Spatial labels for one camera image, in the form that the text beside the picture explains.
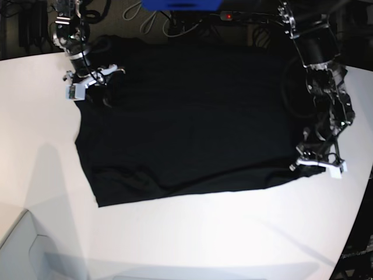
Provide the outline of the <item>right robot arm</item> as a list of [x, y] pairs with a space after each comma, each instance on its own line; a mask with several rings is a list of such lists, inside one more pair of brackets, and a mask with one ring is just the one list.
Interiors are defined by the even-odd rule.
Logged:
[[55, 1], [57, 17], [52, 34], [54, 45], [64, 51], [73, 70], [63, 76], [68, 100], [100, 103], [111, 107], [114, 97], [112, 79], [125, 75], [125, 68], [110, 63], [104, 56], [112, 47], [111, 40], [101, 36], [90, 41], [90, 26], [108, 15], [111, 1], [105, 1], [102, 12], [87, 8], [91, 1]]

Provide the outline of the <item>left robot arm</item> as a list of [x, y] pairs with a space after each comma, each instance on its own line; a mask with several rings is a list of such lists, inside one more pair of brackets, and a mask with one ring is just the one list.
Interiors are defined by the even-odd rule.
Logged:
[[284, 27], [298, 52], [298, 60], [306, 71], [305, 84], [313, 97], [314, 121], [303, 130], [297, 145], [299, 153], [290, 165], [294, 171], [302, 167], [323, 167], [334, 178], [347, 170], [340, 156], [338, 138], [355, 119], [351, 98], [344, 78], [347, 69], [337, 62], [340, 55], [329, 16], [345, 6], [346, 1], [280, 1], [276, 19]]

